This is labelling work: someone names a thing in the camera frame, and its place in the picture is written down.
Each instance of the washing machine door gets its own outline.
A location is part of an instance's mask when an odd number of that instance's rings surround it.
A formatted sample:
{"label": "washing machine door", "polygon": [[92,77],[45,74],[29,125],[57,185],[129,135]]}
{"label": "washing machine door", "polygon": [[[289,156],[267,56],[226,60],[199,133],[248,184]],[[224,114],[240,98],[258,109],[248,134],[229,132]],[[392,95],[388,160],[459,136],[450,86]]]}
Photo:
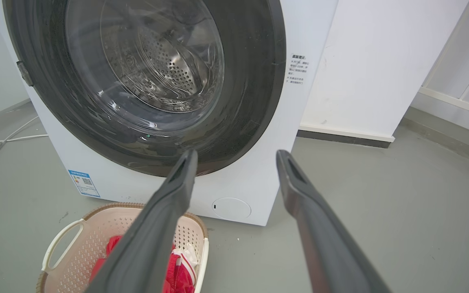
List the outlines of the washing machine door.
{"label": "washing machine door", "polygon": [[261,137],[285,75],[277,0],[4,0],[25,78],[78,139],[167,176],[188,149],[197,174]]}

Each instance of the red clothing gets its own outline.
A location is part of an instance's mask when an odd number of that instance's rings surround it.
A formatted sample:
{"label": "red clothing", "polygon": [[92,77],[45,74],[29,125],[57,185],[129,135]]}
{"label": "red clothing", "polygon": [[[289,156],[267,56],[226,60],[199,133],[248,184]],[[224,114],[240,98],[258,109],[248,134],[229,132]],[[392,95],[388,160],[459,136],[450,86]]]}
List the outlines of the red clothing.
{"label": "red clothing", "polygon": [[[110,256],[112,250],[115,248],[117,243],[122,236],[114,236],[108,241],[106,245],[106,258]],[[90,282],[99,272],[102,265],[106,261],[106,258],[99,258],[92,269],[92,274],[90,275]],[[189,264],[186,258],[182,254],[171,254],[169,257],[168,267],[166,271],[166,280],[164,280],[164,287],[162,293],[194,293],[195,288],[193,286],[193,280],[197,276],[195,275],[194,268]]]}

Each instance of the front-loading washing machine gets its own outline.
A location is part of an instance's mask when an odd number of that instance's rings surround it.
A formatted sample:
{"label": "front-loading washing machine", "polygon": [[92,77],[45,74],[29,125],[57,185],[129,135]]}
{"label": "front-loading washing machine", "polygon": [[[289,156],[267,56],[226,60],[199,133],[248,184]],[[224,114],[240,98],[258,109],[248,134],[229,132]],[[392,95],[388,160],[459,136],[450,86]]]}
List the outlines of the front-loading washing machine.
{"label": "front-loading washing machine", "polygon": [[147,202],[195,149],[190,212],[264,226],[336,5],[0,0],[0,31],[82,195]]}

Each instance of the gray floor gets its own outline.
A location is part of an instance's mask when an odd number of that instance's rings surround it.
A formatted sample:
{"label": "gray floor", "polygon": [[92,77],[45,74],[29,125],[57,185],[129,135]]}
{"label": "gray floor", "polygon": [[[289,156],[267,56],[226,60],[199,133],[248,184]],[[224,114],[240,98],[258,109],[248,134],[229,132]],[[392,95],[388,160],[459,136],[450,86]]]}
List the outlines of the gray floor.
{"label": "gray floor", "polygon": [[400,123],[409,130],[469,158],[469,129],[409,107]]}
{"label": "gray floor", "polygon": [[[31,107],[1,114],[0,139],[33,116]],[[37,122],[18,136],[43,133]],[[387,150],[298,138],[292,153],[393,292],[469,291],[469,160],[404,128],[395,137]],[[77,193],[48,138],[5,145],[0,292],[34,291],[54,235],[105,203]],[[311,291],[280,197],[267,227],[204,221],[204,293]]]}

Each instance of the laundry basket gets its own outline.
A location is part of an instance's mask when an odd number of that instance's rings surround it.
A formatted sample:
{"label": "laundry basket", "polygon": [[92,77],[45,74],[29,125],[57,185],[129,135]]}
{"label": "laundry basket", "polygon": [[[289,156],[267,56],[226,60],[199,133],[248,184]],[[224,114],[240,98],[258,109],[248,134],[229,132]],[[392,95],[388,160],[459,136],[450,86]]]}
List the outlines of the laundry basket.
{"label": "laundry basket", "polygon": [[[110,237],[123,235],[141,212],[143,204],[111,203],[97,208],[82,219],[66,226],[48,247],[43,259],[43,269],[37,282],[37,293],[81,293],[88,286],[90,274],[99,258],[106,258],[106,244]],[[61,238],[72,228],[79,227],[77,235],[59,260],[50,266],[50,258]],[[209,253],[207,229],[197,216],[186,213],[180,217],[173,243],[183,249],[191,243],[197,253],[197,282],[199,293],[204,280]]]}

